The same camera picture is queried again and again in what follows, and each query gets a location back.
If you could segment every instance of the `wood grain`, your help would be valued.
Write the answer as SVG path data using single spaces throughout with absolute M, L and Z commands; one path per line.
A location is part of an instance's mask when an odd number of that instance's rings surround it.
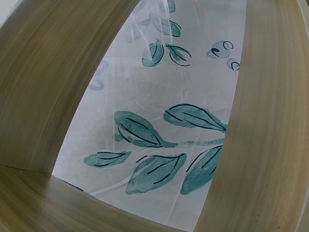
M 182 232 L 106 204 L 48 174 L 0 165 L 1 232 Z
M 232 113 L 195 232 L 295 230 L 309 183 L 308 60 L 297 1 L 248 0 Z
M 0 30 L 0 164 L 51 173 L 75 110 L 138 0 L 24 0 Z
M 134 4 L 19 6 L 0 30 L 0 163 L 50 173 L 86 85 Z M 309 184 L 308 60 L 297 1 L 248 0 L 232 113 L 195 232 L 295 230 Z M 0 166 L 0 176 L 3 231 L 178 231 L 47 174 Z

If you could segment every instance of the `wooden panel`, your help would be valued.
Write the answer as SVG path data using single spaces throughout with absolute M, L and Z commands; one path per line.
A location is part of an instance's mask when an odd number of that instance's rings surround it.
M 138 0 L 24 0 L 0 29 L 0 164 L 51 173 L 71 119 Z
M 309 26 L 309 0 L 298 0 L 298 4 L 303 14 L 303 18 L 305 21 L 307 33 L 308 33 L 308 26 Z
M 248 0 L 232 113 L 196 232 L 295 230 L 309 183 L 308 60 L 297 1 Z
M 1 163 L 51 171 L 119 28 L 112 19 L 120 16 L 120 25 L 135 3 L 28 0 L 11 16 L 0 30 Z M 223 151 L 195 231 L 292 232 L 309 183 L 309 42 L 296 0 L 248 0 L 241 60 Z M 3 231 L 177 231 L 45 174 L 0 167 L 0 176 Z
M 181 232 L 135 216 L 48 174 L 0 165 L 2 232 Z

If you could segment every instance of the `white fabric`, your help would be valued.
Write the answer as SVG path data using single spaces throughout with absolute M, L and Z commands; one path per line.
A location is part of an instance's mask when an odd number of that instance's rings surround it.
M 193 231 L 206 199 L 211 182 L 188 195 L 180 189 L 192 160 L 213 146 L 180 146 L 176 148 L 138 147 L 122 140 L 116 142 L 116 111 L 130 111 L 147 119 L 168 141 L 206 141 L 223 138 L 216 130 L 178 127 L 163 120 L 164 111 L 172 106 L 189 103 L 216 115 L 227 124 L 238 71 L 228 67 L 228 60 L 240 63 L 246 13 L 246 0 L 174 0 L 176 12 L 169 13 L 168 2 L 163 12 L 157 0 L 146 0 L 135 10 L 116 36 L 91 85 L 101 90 L 86 90 L 76 111 L 58 156 L 53 175 L 78 186 L 94 197 L 138 216 Z M 149 14 L 172 20 L 181 26 L 181 36 L 164 35 L 150 25 L 134 40 L 132 28 Z M 164 56 L 155 67 L 143 66 L 141 59 L 148 45 L 159 39 L 163 46 L 174 44 L 192 55 L 190 66 L 183 67 Z M 207 56 L 212 45 L 230 41 L 228 58 Z M 84 158 L 99 151 L 132 154 L 125 162 L 106 168 L 84 163 Z M 128 181 L 145 155 L 171 156 L 186 153 L 187 159 L 174 178 L 164 186 L 141 194 L 126 194 Z

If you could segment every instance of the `teal leaf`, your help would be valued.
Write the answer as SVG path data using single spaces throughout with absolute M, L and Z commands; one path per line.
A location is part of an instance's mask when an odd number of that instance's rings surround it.
M 189 60 L 192 58 L 191 54 L 182 47 L 166 44 L 165 47 L 169 49 L 169 57 L 173 62 L 180 66 L 190 66 Z
M 213 178 L 217 163 L 219 161 L 221 150 L 222 146 L 217 146 L 210 150 L 202 152 L 194 159 L 187 171 L 190 170 L 194 162 L 201 155 L 205 154 L 203 158 L 201 158 L 201 160 L 196 163 L 196 165 L 192 168 L 192 170 L 184 179 L 182 189 L 180 190 L 180 193 L 182 195 L 189 194 L 190 192 L 193 192 L 203 187 Z
M 233 71 L 239 70 L 239 63 L 233 58 L 228 59 L 226 64 Z
M 134 8 L 133 13 L 137 13 L 138 11 L 143 9 L 145 5 L 146 5 L 146 0 L 140 0 L 139 3 L 137 3 L 136 7 Z
M 163 0 L 158 0 L 159 8 L 163 12 L 174 13 L 176 11 L 176 5 L 174 0 L 168 0 L 168 11 L 166 11 L 166 6 L 164 5 Z
M 96 154 L 90 155 L 84 158 L 84 163 L 96 167 L 96 168 L 106 168 L 111 167 L 116 164 L 123 163 L 131 155 L 131 152 L 98 152 Z
M 123 139 L 136 146 L 175 147 L 178 145 L 164 141 L 149 121 L 132 112 L 117 111 L 114 114 L 114 120 Z
M 149 192 L 164 186 L 183 166 L 185 153 L 176 156 L 154 155 L 141 162 L 134 170 L 126 188 L 126 194 Z
M 153 13 L 149 14 L 149 19 L 152 21 L 155 28 L 164 35 L 180 37 L 182 28 L 177 23 L 167 19 L 159 19 Z
M 137 40 L 147 30 L 148 25 L 148 19 L 138 22 L 137 24 L 131 24 L 131 27 L 127 28 L 125 31 L 125 40 L 128 43 L 132 43 L 133 40 Z
M 157 39 L 155 43 L 149 45 L 149 49 L 144 50 L 141 62 L 145 67 L 154 67 L 160 63 L 160 61 L 163 58 L 163 55 L 164 55 L 164 47 L 161 44 L 161 41 Z
M 191 104 L 175 105 L 165 111 L 163 118 L 170 124 L 187 128 L 201 127 L 225 133 L 227 127 L 210 112 Z

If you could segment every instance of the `wooden surface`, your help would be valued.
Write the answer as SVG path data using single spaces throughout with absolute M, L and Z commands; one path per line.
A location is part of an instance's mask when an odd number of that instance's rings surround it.
M 0 164 L 51 173 L 99 62 L 138 0 L 23 0 L 0 29 Z
M 0 165 L 1 232 L 181 232 L 122 211 L 47 174 Z
M 111 19 L 135 2 L 26 2 L 0 30 L 0 163 L 50 172 Z M 295 230 L 309 183 L 308 60 L 297 1 L 248 0 L 232 113 L 195 232 Z M 177 231 L 46 174 L 2 166 L 0 176 L 2 231 Z
M 294 232 L 309 183 L 308 60 L 297 1 L 248 0 L 232 113 L 195 232 Z

